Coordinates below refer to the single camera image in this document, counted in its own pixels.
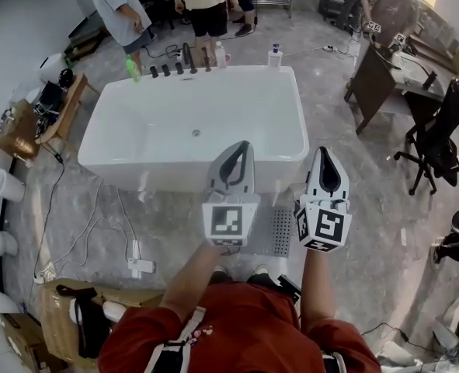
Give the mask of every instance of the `white bathtub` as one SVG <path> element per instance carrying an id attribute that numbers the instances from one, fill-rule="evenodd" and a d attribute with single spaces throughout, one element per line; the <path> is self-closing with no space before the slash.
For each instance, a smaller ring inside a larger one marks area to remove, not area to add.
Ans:
<path id="1" fill-rule="evenodd" d="M 187 69 L 110 83 L 78 160 L 120 189 L 201 192 L 210 163 L 241 140 L 255 151 L 256 192 L 287 189 L 308 154 L 292 68 Z"/>

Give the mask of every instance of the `red shirt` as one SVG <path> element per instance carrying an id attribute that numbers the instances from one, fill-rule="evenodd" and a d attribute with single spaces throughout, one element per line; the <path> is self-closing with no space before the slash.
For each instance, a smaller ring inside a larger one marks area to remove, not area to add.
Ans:
<path id="1" fill-rule="evenodd" d="M 300 331 L 291 298 L 246 283 L 213 284 L 193 334 L 189 372 L 323 372 L 321 350 L 338 352 L 349 373 L 379 372 L 354 326 L 327 319 Z M 165 308 L 126 311 L 99 355 L 101 373 L 144 373 L 155 346 L 177 340 L 184 323 Z"/>

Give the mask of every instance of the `green bottle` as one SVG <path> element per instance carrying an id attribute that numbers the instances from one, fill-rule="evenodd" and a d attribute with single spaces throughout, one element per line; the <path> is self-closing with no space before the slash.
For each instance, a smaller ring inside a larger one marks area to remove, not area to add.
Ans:
<path id="1" fill-rule="evenodd" d="M 130 55 L 126 56 L 126 68 L 127 68 L 127 71 L 129 72 L 129 75 L 131 76 L 131 78 L 133 78 L 135 83 L 141 80 L 141 73 L 139 72 L 139 69 L 137 68 L 136 62 L 130 59 Z"/>

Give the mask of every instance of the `drain grate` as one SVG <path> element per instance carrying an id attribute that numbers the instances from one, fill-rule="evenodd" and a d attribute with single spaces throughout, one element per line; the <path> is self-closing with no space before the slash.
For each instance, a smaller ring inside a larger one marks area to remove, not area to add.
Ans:
<path id="1" fill-rule="evenodd" d="M 288 257 L 293 211 L 280 207 L 261 207 L 257 211 L 244 254 Z"/>

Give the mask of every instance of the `black office chair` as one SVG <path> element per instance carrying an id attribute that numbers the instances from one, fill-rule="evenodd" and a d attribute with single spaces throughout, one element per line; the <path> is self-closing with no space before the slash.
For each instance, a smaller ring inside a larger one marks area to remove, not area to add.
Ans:
<path id="1" fill-rule="evenodd" d="M 457 185 L 459 156 L 457 146 L 450 136 L 458 126 L 459 78 L 454 78 L 448 86 L 447 94 L 436 115 L 429 118 L 424 124 L 414 126 L 406 135 L 409 143 L 415 145 L 418 157 L 405 152 L 397 152 L 394 156 L 395 160 L 402 157 L 419 165 L 416 181 L 409 191 L 410 195 L 416 193 L 423 174 L 431 183 L 431 194 L 436 193 L 431 168 L 436 178 L 443 177 L 451 186 Z"/>

